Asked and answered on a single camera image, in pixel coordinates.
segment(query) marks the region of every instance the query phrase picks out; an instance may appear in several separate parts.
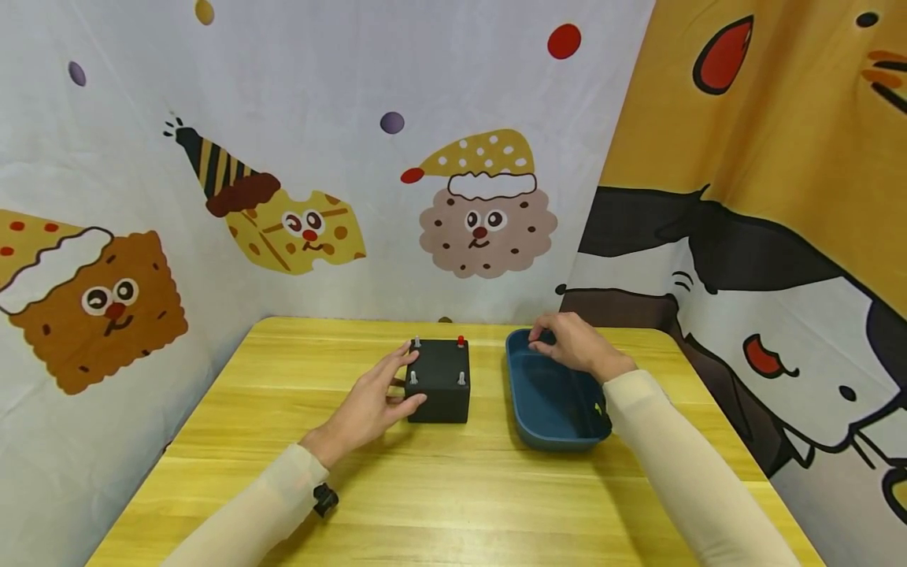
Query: curtain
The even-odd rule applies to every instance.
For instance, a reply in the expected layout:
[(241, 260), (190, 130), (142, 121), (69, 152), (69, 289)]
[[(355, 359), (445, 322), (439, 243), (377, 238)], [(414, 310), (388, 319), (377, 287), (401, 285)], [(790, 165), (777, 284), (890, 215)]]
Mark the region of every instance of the curtain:
[(683, 349), (829, 565), (907, 556), (907, 2), (659, 2), (562, 310)]
[(263, 317), (556, 309), (652, 4), (6, 2), (0, 563), (83, 564)]

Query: beige sleeve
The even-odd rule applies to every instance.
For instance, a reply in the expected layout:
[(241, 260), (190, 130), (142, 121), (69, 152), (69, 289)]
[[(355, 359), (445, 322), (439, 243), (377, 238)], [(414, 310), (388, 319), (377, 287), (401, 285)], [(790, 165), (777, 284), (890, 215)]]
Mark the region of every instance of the beige sleeve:
[(648, 372), (629, 372), (603, 390), (615, 433), (633, 450), (700, 564), (800, 564), (743, 483)]
[(162, 565), (253, 567), (293, 533), (315, 505), (327, 470), (293, 444), (261, 476), (192, 532)]

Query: plastic container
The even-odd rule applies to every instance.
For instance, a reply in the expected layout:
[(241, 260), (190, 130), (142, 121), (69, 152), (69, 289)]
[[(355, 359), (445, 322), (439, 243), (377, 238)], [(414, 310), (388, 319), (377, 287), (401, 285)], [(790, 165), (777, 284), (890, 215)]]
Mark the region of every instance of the plastic container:
[[(529, 329), (507, 337), (507, 367), (517, 431), (533, 449), (589, 451), (611, 434), (605, 396), (595, 378), (529, 349)], [(541, 340), (554, 344), (552, 333)]]

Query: black box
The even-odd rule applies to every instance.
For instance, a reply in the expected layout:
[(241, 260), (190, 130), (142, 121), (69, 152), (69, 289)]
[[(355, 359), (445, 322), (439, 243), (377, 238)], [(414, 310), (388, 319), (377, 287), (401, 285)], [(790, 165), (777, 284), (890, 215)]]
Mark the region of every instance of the black box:
[[(415, 342), (410, 352), (418, 350), (419, 358), (408, 367), (404, 380), (405, 397), (426, 394), (425, 403), (409, 416), (414, 424), (464, 424), (469, 418), (469, 343), (457, 340)], [(412, 374), (415, 372), (415, 384)], [(463, 383), (460, 373), (463, 372)]]

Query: black watch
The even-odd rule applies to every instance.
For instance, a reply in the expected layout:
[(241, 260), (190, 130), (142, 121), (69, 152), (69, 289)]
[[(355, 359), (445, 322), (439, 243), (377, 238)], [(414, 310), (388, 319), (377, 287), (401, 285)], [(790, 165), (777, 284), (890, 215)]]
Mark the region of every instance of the black watch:
[(337, 493), (334, 492), (327, 483), (316, 486), (315, 490), (312, 491), (312, 495), (315, 496), (315, 500), (317, 500), (315, 506), (313, 506), (313, 510), (315, 510), (322, 518), (327, 515), (331, 508), (340, 503), (340, 497), (337, 496)]

